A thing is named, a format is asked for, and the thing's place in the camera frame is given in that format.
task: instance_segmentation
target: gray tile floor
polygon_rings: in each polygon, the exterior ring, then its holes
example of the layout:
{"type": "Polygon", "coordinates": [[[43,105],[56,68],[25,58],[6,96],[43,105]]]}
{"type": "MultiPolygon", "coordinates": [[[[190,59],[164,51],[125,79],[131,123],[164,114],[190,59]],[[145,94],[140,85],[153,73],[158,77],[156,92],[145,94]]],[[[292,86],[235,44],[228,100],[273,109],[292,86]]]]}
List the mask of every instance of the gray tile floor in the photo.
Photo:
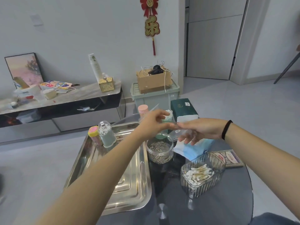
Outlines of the gray tile floor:
{"type": "MultiPolygon", "coordinates": [[[[300,158],[300,78],[239,86],[230,81],[185,78],[182,98],[200,117],[231,119],[242,128],[300,158]]],[[[128,114],[134,104],[129,104],[128,114]]],[[[0,146],[0,167],[16,169],[20,192],[5,201],[2,225],[32,224],[63,189],[87,131],[0,146]]],[[[296,220],[249,170],[254,216],[273,212],[296,220]]]]}
{"type": "MultiPolygon", "coordinates": [[[[231,81],[186,77],[181,98],[189,98],[200,117],[231,119],[263,140],[300,158],[300,78],[236,85],[231,81]]],[[[249,169],[253,215],[272,212],[296,217],[249,169]]]]}

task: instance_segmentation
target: framed painting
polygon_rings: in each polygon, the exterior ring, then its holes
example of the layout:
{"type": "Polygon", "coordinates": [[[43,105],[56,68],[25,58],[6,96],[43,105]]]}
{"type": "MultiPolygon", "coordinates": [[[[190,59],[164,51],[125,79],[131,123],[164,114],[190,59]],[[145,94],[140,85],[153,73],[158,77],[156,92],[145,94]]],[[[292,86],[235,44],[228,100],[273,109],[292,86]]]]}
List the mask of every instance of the framed painting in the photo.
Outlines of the framed painting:
{"type": "Polygon", "coordinates": [[[35,53],[5,57],[11,77],[19,77],[28,85],[43,83],[38,59],[35,53]]]}

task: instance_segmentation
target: round table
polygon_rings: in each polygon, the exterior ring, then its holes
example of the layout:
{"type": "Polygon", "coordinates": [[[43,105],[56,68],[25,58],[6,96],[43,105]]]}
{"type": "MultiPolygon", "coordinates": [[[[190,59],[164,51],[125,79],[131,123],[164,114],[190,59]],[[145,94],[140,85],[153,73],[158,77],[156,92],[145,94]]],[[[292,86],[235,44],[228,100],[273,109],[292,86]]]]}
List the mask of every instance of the round table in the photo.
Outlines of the round table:
{"type": "MultiPolygon", "coordinates": [[[[116,124],[138,121],[139,114],[116,124]]],[[[216,140],[210,151],[229,150],[223,140],[216,140]]],[[[249,224],[253,214],[253,192],[246,166],[226,169],[221,181],[195,199],[189,199],[181,188],[180,168],[187,163],[174,153],[170,162],[149,161],[152,196],[137,210],[100,217],[97,224],[249,224]]]]}

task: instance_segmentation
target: green tissue package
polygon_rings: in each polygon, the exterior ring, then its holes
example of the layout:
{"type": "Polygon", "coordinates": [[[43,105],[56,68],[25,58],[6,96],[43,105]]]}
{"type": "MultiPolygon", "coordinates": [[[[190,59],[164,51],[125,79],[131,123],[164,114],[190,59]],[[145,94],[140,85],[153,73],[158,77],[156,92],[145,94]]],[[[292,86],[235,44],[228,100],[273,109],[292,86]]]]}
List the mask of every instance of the green tissue package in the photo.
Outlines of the green tissue package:
{"type": "Polygon", "coordinates": [[[198,118],[198,113],[189,99],[172,100],[171,110],[176,122],[186,122],[198,118]]]}

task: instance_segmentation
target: stainless steel tray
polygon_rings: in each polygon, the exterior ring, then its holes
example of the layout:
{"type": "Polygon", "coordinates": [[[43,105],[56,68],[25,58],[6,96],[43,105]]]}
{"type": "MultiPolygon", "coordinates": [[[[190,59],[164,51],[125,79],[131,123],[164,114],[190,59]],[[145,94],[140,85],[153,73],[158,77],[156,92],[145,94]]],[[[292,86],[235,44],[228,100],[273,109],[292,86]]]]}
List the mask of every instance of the stainless steel tray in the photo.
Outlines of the stainless steel tray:
{"type": "MultiPolygon", "coordinates": [[[[130,122],[112,126],[112,130],[117,137],[116,144],[120,143],[138,125],[138,122],[130,122]]],[[[100,160],[106,153],[106,148],[103,146],[96,147],[87,135],[64,188],[70,186],[88,167],[100,160]]],[[[102,215],[142,208],[150,200],[151,194],[148,157],[144,142],[134,154],[118,185],[116,185],[102,215]]]]}

